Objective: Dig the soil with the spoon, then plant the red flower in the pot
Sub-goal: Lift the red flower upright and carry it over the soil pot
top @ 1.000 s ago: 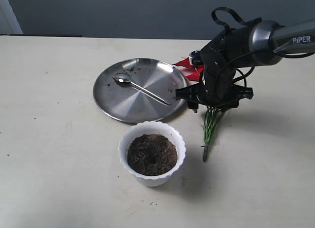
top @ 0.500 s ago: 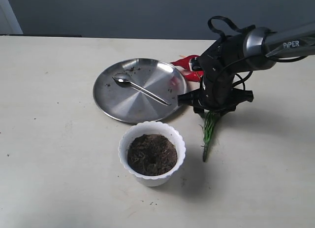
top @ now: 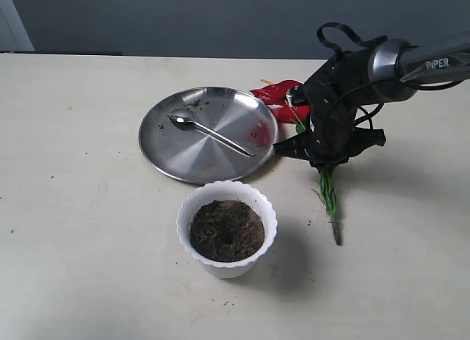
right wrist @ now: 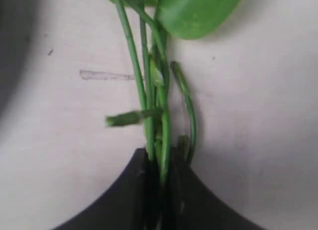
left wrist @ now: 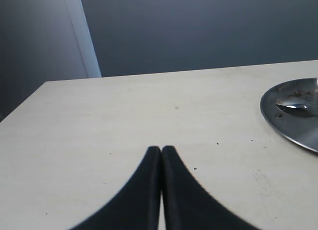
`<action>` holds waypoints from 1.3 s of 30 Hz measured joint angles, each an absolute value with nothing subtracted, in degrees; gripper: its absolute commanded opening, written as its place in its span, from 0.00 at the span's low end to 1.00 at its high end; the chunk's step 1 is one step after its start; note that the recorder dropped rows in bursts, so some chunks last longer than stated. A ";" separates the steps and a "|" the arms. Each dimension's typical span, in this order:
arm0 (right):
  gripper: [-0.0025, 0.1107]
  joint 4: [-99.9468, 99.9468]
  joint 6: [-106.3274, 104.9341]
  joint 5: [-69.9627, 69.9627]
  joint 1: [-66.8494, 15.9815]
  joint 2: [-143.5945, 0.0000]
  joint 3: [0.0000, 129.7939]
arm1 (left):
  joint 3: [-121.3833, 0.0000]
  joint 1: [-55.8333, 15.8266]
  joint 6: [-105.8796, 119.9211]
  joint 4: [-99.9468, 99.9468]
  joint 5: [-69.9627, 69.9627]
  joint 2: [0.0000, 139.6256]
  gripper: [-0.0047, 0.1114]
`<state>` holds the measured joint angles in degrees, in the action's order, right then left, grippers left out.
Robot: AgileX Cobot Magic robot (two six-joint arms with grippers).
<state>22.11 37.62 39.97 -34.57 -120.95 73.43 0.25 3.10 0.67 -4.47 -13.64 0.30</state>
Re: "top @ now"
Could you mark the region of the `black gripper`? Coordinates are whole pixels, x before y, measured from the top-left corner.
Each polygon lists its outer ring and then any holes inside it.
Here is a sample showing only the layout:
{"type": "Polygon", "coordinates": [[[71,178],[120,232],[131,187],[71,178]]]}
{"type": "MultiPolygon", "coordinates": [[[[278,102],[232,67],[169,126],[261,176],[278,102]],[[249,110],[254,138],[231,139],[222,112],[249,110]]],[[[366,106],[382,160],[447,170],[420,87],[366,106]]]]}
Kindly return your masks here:
{"type": "Polygon", "coordinates": [[[332,57],[303,84],[309,105],[307,134],[273,145],[274,154],[300,160],[348,160],[373,146],[384,146],[383,129],[355,128],[362,86],[362,61],[332,57]]]}

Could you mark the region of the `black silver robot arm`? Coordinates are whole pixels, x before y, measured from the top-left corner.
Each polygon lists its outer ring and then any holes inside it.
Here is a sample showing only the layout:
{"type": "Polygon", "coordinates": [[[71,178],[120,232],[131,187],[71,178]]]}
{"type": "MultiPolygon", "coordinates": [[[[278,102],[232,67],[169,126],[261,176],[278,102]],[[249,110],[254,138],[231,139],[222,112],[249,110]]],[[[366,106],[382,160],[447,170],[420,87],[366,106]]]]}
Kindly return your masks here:
{"type": "Polygon", "coordinates": [[[376,40],[360,51],[333,56],[288,98],[307,104],[307,129],[274,146],[279,156],[306,160],[313,167],[347,162],[366,149],[383,146],[381,129],[359,123],[360,107],[407,101],[418,90],[442,90],[469,79],[469,33],[412,46],[401,39],[376,40]]]}

